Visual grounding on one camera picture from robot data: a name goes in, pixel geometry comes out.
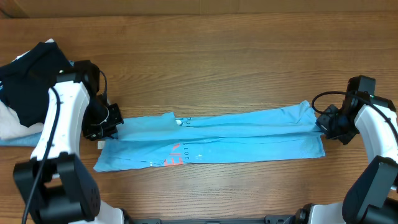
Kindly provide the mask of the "light blue printed t-shirt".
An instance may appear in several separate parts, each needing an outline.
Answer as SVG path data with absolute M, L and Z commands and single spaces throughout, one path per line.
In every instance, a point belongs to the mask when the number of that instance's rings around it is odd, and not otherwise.
M 116 139 L 105 140 L 94 170 L 317 159 L 325 150 L 316 120 L 307 101 L 221 116 L 128 118 Z

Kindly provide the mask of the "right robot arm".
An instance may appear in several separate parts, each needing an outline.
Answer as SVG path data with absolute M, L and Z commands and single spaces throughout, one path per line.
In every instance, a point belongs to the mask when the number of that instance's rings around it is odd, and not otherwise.
M 328 139 L 348 144 L 360 134 L 369 164 L 341 203 L 307 204 L 287 223 L 397 224 L 397 115 L 391 100 L 376 96 L 376 81 L 363 75 L 350 78 L 341 108 L 330 105 L 317 126 Z

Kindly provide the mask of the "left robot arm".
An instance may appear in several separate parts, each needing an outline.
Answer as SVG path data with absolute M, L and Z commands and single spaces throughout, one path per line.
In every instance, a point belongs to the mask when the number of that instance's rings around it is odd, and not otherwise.
M 13 178 L 24 200 L 22 222 L 131 222 L 121 208 L 102 201 L 94 178 L 80 160 L 80 138 L 113 138 L 123 117 L 117 104 L 99 94 L 105 74 L 89 60 L 60 70 L 49 88 L 44 129 L 30 160 L 14 166 Z

